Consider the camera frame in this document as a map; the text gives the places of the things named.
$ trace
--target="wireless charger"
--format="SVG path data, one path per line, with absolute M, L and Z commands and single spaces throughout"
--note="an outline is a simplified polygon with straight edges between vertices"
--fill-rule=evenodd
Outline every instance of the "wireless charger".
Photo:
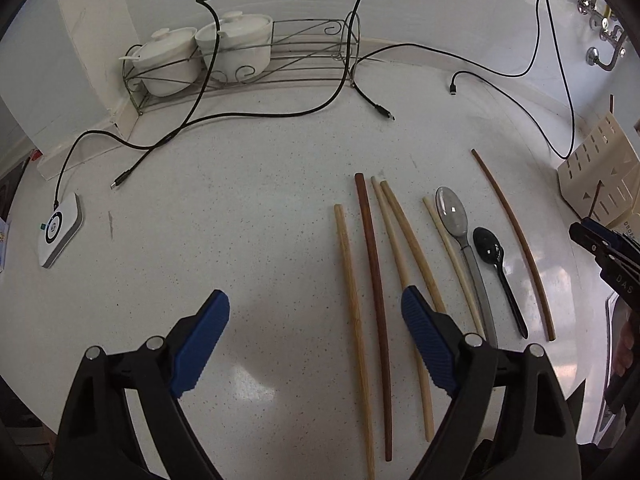
M 62 201 L 49 221 L 40 226 L 41 231 L 38 238 L 40 265 L 49 269 L 81 225 L 80 199 L 78 195 L 72 193 Z

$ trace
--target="wooden chopstick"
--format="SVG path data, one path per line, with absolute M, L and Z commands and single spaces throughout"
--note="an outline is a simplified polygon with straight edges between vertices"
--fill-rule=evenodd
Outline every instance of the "wooden chopstick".
M 402 290 L 405 290 L 409 286 L 409 273 L 404 262 L 404 258 L 400 253 L 400 246 L 398 244 L 398 238 L 396 238 L 396 232 L 391 223 L 391 214 L 389 212 L 389 206 L 386 203 L 386 199 L 380 184 L 374 176 L 371 177 L 371 183 L 373 189 L 376 192 L 378 203 L 380 204 L 380 211 L 382 212 L 382 218 L 385 221 L 386 234 L 389 237 L 389 243 L 391 244 L 391 250 L 394 254 L 394 260 L 396 261 L 396 268 L 398 269 L 398 276 L 400 277 L 400 285 Z M 431 405 L 431 387 L 429 384 L 429 375 L 427 368 L 425 368 L 424 362 L 420 352 L 414 345 L 414 357 L 415 365 L 418 368 L 418 381 L 420 383 L 420 396 L 422 398 L 422 418 L 424 420 L 424 435 L 428 442 L 433 440 L 435 434 L 435 427 L 433 423 L 433 407 Z
M 360 303 L 358 302 L 358 287 L 353 274 L 351 260 L 351 247 L 347 223 L 344 219 L 344 210 L 341 204 L 334 205 L 335 222 L 338 226 L 338 238 L 340 238 L 340 250 L 342 251 L 342 263 L 344 266 L 344 280 L 347 283 L 349 294 L 349 309 L 353 322 L 353 335 L 356 341 L 356 355 L 358 361 L 358 378 L 360 379 L 360 395 L 362 397 L 362 411 L 364 416 L 364 441 L 367 453 L 367 472 L 369 480 L 376 478 L 376 463 L 374 459 L 373 421 L 371 405 L 369 402 L 369 376 L 367 374 L 367 361 L 365 359 L 364 339 L 362 337 L 362 322 L 360 320 Z
M 382 279 L 380 278 L 380 263 L 378 261 L 378 249 L 376 247 L 376 235 L 373 231 L 371 208 L 367 196 L 367 183 L 362 173 L 356 173 L 356 190 L 360 202 L 362 226 L 367 243 L 369 255 L 369 270 L 371 272 L 371 285 L 373 288 L 373 304 L 376 309 L 376 323 L 378 326 L 378 346 L 380 347 L 380 368 L 382 375 L 382 405 L 385 421 L 385 460 L 391 462 L 393 453 L 393 423 L 391 406 L 391 370 L 389 367 L 389 343 L 386 335 L 385 297 L 382 293 Z
M 471 311 L 471 317 L 474 319 L 474 324 L 476 326 L 476 330 L 479 335 L 484 337 L 484 328 L 482 328 L 482 320 L 480 317 L 480 311 L 478 310 L 478 304 L 476 303 L 476 295 L 471 289 L 471 285 L 469 285 L 469 281 L 466 278 L 465 269 L 462 268 L 462 264 L 460 263 L 460 258 L 458 257 L 459 251 L 455 250 L 453 247 L 453 243 L 447 232 L 447 229 L 444 227 L 442 220 L 440 219 L 440 215 L 436 211 L 433 202 L 428 196 L 422 198 L 424 205 L 427 207 L 427 211 L 429 215 L 431 215 L 431 219 L 433 219 L 433 223 L 436 224 L 436 229 L 440 234 L 440 238 L 442 239 L 442 243 L 444 244 L 445 249 L 447 250 L 447 254 L 453 264 L 453 268 L 458 275 L 458 281 L 460 282 L 460 286 L 462 287 L 462 292 L 465 294 L 466 304 L 469 306 L 469 310 Z
M 389 183 L 386 180 L 383 180 L 382 182 L 380 182 L 380 187 L 382 188 L 382 191 L 385 192 L 386 199 L 389 201 L 389 205 L 391 206 L 391 211 L 394 212 L 396 220 L 398 220 L 400 228 L 404 233 L 404 237 L 409 244 L 409 248 L 414 254 L 415 261 L 418 264 L 418 268 L 420 269 L 420 273 L 424 279 L 424 283 L 427 285 L 427 290 L 429 291 L 436 312 L 446 314 L 444 302 L 442 301 L 442 296 L 440 295 L 440 291 L 438 290 L 438 285 L 436 284 L 436 280 L 433 277 L 431 268 L 427 263 L 427 259 L 424 257 L 422 248 L 418 243 L 418 238 L 415 237 L 414 230 L 411 228 L 411 224 L 409 224 L 404 211 L 402 211 L 402 207 L 400 206 L 398 199 L 394 195 L 394 192 L 391 191 Z
M 527 244 L 527 239 L 524 237 L 524 233 L 522 232 L 522 228 L 518 223 L 518 219 L 516 218 L 516 215 L 514 215 L 513 209 L 511 209 L 511 206 L 507 202 L 507 198 L 500 189 L 500 186 L 498 186 L 498 183 L 495 181 L 494 176 L 491 174 L 491 171 L 489 171 L 489 168 L 486 166 L 480 155 L 478 155 L 478 152 L 476 152 L 476 150 L 471 150 L 471 153 L 476 158 L 476 161 L 480 165 L 480 168 L 482 168 L 482 171 L 484 171 L 484 174 L 494 188 L 494 191 L 498 196 L 502 207 L 506 211 L 507 216 L 511 221 L 513 230 L 516 232 L 516 236 L 518 237 L 518 241 L 520 242 L 520 246 L 522 247 L 522 251 L 524 252 L 524 257 L 527 261 L 527 265 L 529 266 L 529 272 L 531 273 L 531 277 L 533 278 L 533 283 L 535 284 L 536 290 L 538 291 L 538 297 L 540 298 L 540 305 L 542 307 L 542 317 L 544 318 L 546 326 L 546 337 L 549 341 L 555 341 L 556 329 L 554 327 L 554 320 L 551 317 L 549 302 L 546 298 L 545 287 L 542 284 L 540 272 L 538 271 L 538 266 L 536 265 L 536 261 L 533 258 L 533 254 L 531 254 L 529 244 Z

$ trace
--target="white wall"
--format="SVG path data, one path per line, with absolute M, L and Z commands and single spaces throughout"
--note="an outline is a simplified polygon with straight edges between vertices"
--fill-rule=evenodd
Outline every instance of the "white wall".
M 105 118 L 58 0 L 28 0 L 0 41 L 0 96 L 43 153 Z
M 0 159 L 25 137 L 20 124 L 0 99 Z
M 578 14 L 577 0 L 551 0 L 562 60 L 579 113 L 599 95 L 609 74 L 591 70 L 587 49 L 596 44 L 608 55 Z M 535 0 L 363 0 L 360 7 L 363 36 L 394 41 L 415 41 L 444 48 L 483 62 L 497 70 L 517 72 L 526 67 L 532 52 L 536 22 Z M 274 17 L 343 17 L 354 0 L 215 0 L 219 10 L 260 10 Z M 194 0 L 127 0 L 133 24 L 142 41 L 162 27 L 201 26 L 208 13 Z M 546 10 L 542 13 L 540 58 L 528 82 L 566 102 L 551 41 Z
M 0 176 L 11 170 L 33 148 L 33 143 L 0 99 Z
M 98 99 L 114 114 L 129 99 L 118 58 L 139 43 L 125 0 L 58 0 L 72 43 Z
M 135 43 L 125 0 L 28 0 L 0 41 L 0 96 L 46 155 L 89 128 L 127 137 L 118 57 Z

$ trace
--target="metal screw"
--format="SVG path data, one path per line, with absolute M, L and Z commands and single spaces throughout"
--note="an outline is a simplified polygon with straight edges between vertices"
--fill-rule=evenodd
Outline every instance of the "metal screw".
M 482 338 L 475 333 L 465 335 L 465 343 L 473 348 L 482 346 Z
M 89 361 L 93 361 L 100 355 L 100 347 L 99 346 L 89 346 L 84 353 L 84 357 L 89 359 Z
M 164 337 L 155 335 L 146 340 L 146 347 L 149 350 L 158 350 L 164 344 Z
M 538 343 L 533 343 L 533 345 L 529 347 L 529 352 L 535 357 L 542 357 L 545 354 L 545 349 Z

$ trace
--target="white countertop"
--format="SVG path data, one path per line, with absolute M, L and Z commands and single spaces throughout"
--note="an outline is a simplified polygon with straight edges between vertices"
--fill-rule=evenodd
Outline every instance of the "white countertop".
M 569 240 L 575 216 L 557 192 L 559 159 L 520 110 L 479 82 L 460 79 L 458 95 L 451 96 L 444 72 L 378 62 L 363 63 L 358 78 L 395 122 L 382 120 L 345 88 L 312 116 L 232 119 L 183 132 L 117 190 L 110 183 L 139 155 L 128 148 L 66 172 L 62 193 L 78 193 L 85 220 L 50 269 L 38 266 L 37 238 L 55 180 L 45 182 L 35 164 L 27 168 L 0 273 L 0 374 L 44 423 L 58 427 L 88 346 L 107 353 L 135 349 L 194 314 L 219 288 L 230 298 L 229 324 L 196 389 L 180 401 L 216 468 L 229 479 L 364 478 L 354 343 L 332 209 L 342 203 L 361 293 L 378 478 L 408 477 L 427 446 L 417 373 L 399 311 L 399 280 L 369 187 L 392 366 L 394 459 L 385 463 L 377 332 L 353 181 L 361 171 L 389 180 L 448 313 L 464 332 L 473 330 L 472 319 L 421 198 L 448 186 L 465 205 L 470 232 L 482 225 L 497 235 L 528 342 L 544 345 L 565 394 L 587 378 L 578 439 L 591 439 L 604 386 L 610 289 L 592 256 Z M 332 91 L 247 91 L 206 99 L 198 113 L 302 110 Z M 189 106 L 144 115 L 130 140 L 159 139 Z M 527 106 L 565 151 L 566 122 Z M 530 243 L 558 332 L 553 343 L 546 342 L 516 237 L 471 148 L 492 170 Z M 527 342 L 518 336 L 495 272 L 479 265 L 500 346 L 523 349 Z M 432 396 L 439 424 L 449 399 L 435 387 Z M 500 399 L 494 397 L 483 436 L 497 421 Z M 133 416 L 139 419 L 135 410 Z M 149 437 L 140 433 L 147 450 Z M 162 471 L 150 456 L 152 470 Z

